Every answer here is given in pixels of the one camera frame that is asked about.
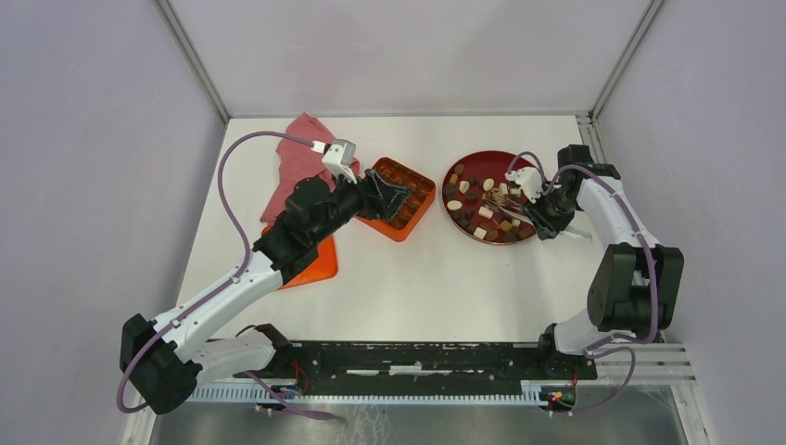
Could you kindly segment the red round plate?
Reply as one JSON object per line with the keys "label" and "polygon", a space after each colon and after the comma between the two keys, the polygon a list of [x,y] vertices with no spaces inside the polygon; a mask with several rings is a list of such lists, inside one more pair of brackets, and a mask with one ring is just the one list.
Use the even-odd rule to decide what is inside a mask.
{"label": "red round plate", "polygon": [[498,150],[471,153],[448,167],[439,202],[452,226],[472,240],[496,246],[518,244],[537,234],[524,213],[533,194],[508,175],[522,173],[538,181],[541,170],[533,155]]}

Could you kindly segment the orange box lid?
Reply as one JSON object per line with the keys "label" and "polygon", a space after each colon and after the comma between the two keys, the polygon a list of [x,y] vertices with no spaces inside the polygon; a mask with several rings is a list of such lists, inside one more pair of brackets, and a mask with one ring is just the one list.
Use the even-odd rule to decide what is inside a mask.
{"label": "orange box lid", "polygon": [[252,250],[261,252],[272,262],[272,268],[282,276],[282,289],[327,280],[338,272],[332,235],[314,241],[277,223],[263,229]]}

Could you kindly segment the silver white-handled tongs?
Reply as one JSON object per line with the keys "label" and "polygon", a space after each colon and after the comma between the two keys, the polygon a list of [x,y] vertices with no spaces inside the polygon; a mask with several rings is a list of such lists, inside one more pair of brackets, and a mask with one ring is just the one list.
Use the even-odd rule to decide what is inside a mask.
{"label": "silver white-handled tongs", "polygon": [[593,235],[590,232],[571,225],[575,217],[573,210],[560,210],[546,204],[545,197],[538,198],[535,203],[532,203],[526,198],[521,201],[516,200],[512,195],[485,192],[483,199],[488,207],[515,220],[530,223],[541,241],[565,235],[589,243],[593,242]]}

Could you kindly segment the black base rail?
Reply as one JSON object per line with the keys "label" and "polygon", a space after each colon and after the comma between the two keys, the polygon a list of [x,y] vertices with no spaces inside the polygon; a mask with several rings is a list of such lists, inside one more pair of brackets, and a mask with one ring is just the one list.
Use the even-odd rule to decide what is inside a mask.
{"label": "black base rail", "polygon": [[521,384],[594,380],[593,361],[550,345],[480,342],[299,341],[256,375],[308,396],[519,395]]}

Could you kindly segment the white square chocolate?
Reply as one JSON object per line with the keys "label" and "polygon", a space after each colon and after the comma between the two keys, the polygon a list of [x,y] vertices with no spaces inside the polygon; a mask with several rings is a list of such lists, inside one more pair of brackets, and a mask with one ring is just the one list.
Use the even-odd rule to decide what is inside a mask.
{"label": "white square chocolate", "polygon": [[477,215],[482,218],[492,219],[494,216],[494,211],[486,208],[485,206],[481,206],[477,209]]}

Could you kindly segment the pink cloth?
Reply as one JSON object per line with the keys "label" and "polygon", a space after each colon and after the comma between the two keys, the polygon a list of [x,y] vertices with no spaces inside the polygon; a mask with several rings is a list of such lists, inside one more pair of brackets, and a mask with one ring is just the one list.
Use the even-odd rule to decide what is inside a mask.
{"label": "pink cloth", "polygon": [[[299,139],[319,141],[327,145],[335,140],[334,135],[326,126],[307,113],[301,113],[294,119],[287,126],[285,132]],[[331,192],[336,187],[331,172],[323,165],[321,154],[288,139],[282,140],[278,144],[276,153],[280,158],[279,184],[260,216],[262,223],[275,221],[277,216],[285,210],[285,200],[292,194],[295,185],[303,179],[319,177],[328,184]]]}

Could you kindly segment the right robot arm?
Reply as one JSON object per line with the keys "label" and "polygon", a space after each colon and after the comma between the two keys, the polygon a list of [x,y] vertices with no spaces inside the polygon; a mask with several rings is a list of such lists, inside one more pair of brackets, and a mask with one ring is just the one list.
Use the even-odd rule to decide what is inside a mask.
{"label": "right robot arm", "polygon": [[604,253],[584,310],[551,329],[553,343],[535,354],[538,371],[558,378],[573,355],[617,342],[649,344],[669,327],[684,268],[679,248],[664,246],[638,217],[612,164],[597,162],[584,145],[557,154],[558,170],[524,211],[541,240],[568,231],[579,212],[589,218]]}

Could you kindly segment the orange chocolate box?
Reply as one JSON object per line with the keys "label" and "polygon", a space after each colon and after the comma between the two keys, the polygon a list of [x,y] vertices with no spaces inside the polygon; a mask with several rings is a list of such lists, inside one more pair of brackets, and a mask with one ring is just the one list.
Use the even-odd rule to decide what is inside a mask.
{"label": "orange chocolate box", "polygon": [[397,197],[399,206],[386,220],[369,220],[357,217],[361,223],[396,242],[405,241],[435,200],[436,183],[420,172],[388,157],[378,159],[372,169],[386,184],[394,185],[406,193]]}

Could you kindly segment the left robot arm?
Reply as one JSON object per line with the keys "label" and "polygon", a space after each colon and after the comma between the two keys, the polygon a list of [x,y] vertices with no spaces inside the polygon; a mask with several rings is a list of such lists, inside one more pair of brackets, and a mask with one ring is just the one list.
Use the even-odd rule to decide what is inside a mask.
{"label": "left robot arm", "polygon": [[260,369],[284,375],[290,351],[261,333],[211,341],[211,336],[261,297],[277,291],[318,257],[319,245],[351,219],[388,221],[406,203],[410,188],[390,184],[376,171],[329,186],[319,177],[299,181],[285,209],[229,273],[183,305],[147,320],[142,314],[122,326],[116,402],[124,413],[126,385],[142,407],[165,414],[182,405],[200,383]]}

